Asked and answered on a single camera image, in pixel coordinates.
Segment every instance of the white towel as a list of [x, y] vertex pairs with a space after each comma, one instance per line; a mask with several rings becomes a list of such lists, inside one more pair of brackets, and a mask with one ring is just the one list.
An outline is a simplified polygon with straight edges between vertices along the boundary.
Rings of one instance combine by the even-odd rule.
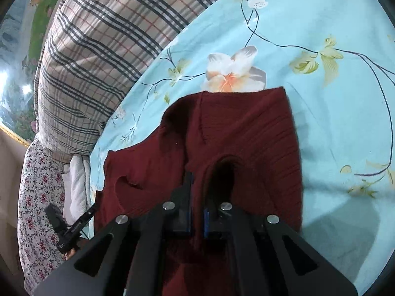
[[86, 182], [89, 183], [82, 156], [77, 155], [70, 161], [70, 174], [72, 180], [70, 213], [74, 222], [86, 212]]
[[86, 194], [86, 208], [92, 206], [92, 200], [90, 197], [90, 161], [88, 156], [82, 156], [82, 163], [85, 169], [85, 194]]
[[62, 175], [62, 178], [64, 184], [63, 218], [66, 219], [67, 224], [72, 225], [74, 223], [74, 219], [70, 213], [70, 206], [72, 203], [72, 179], [69, 165], [64, 165], [64, 174]]

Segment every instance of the plaid pillow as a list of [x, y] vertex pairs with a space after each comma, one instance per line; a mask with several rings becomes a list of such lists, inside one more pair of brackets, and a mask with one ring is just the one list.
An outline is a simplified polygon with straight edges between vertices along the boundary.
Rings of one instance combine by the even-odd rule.
[[64, 0], [35, 79], [40, 140], [55, 160], [89, 155], [159, 53], [217, 0]]

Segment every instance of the floral fabric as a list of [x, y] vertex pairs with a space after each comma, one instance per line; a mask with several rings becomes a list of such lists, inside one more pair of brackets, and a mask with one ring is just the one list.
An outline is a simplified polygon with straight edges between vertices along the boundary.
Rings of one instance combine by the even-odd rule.
[[33, 295], [37, 285], [64, 260], [56, 248], [58, 236], [44, 212], [49, 203], [64, 204], [62, 170], [54, 164], [36, 136], [27, 149], [18, 201], [18, 244], [25, 289]]
[[91, 188], [103, 188], [107, 152], [147, 138], [180, 97], [283, 86], [301, 154], [301, 234], [362, 295], [394, 250], [393, 37], [377, 0], [217, 1], [111, 116], [90, 156]]

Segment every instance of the white flower print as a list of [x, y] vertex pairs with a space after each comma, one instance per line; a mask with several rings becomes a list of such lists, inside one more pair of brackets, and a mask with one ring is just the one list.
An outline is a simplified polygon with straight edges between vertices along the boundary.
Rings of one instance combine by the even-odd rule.
[[202, 89], [210, 92], [256, 92], [266, 86], [266, 73], [252, 66], [257, 54], [254, 46], [245, 47], [233, 56], [209, 55], [206, 81]]
[[268, 1], [266, 0], [249, 0], [248, 1], [248, 6], [251, 9], [262, 9], [268, 5]]
[[120, 105], [116, 111], [115, 111], [115, 117], [118, 117], [119, 119], [122, 119], [125, 117], [126, 115], [126, 111], [125, 109], [122, 108], [122, 106]]
[[106, 158], [107, 158], [107, 152], [105, 151], [100, 152], [100, 157], [99, 157], [100, 161], [104, 161]]

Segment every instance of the bed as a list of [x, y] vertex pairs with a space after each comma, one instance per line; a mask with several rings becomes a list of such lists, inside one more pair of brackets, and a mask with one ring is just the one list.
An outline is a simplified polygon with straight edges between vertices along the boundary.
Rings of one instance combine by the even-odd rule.
[[[161, 8], [161, 2], [150, 1], [146, 8]], [[395, 248], [394, 26], [377, 0], [197, 1], [193, 11], [193, 3], [177, 6], [185, 23], [162, 23], [166, 29], [153, 33], [158, 45], [149, 54], [141, 53], [145, 46], [136, 46], [135, 37], [119, 33], [119, 23], [107, 42], [105, 32], [87, 33], [94, 27], [87, 13], [102, 20], [98, 30], [102, 23], [109, 27], [119, 18], [105, 18], [97, 6], [118, 3], [122, 15], [124, 0], [65, 0], [48, 35], [43, 70], [36, 74], [44, 151], [61, 162], [90, 154], [93, 203], [103, 189], [107, 152], [148, 137], [180, 97], [283, 86], [301, 151], [301, 235], [363, 295]], [[77, 4], [85, 9], [65, 11]], [[144, 17], [138, 13], [132, 22], [144, 26]], [[66, 37], [65, 29], [71, 30]], [[92, 40], [82, 44], [84, 34]], [[120, 53], [104, 58], [97, 41], [112, 43], [111, 50]], [[114, 71], [117, 65], [122, 70]], [[109, 90], [115, 81], [116, 90]]]

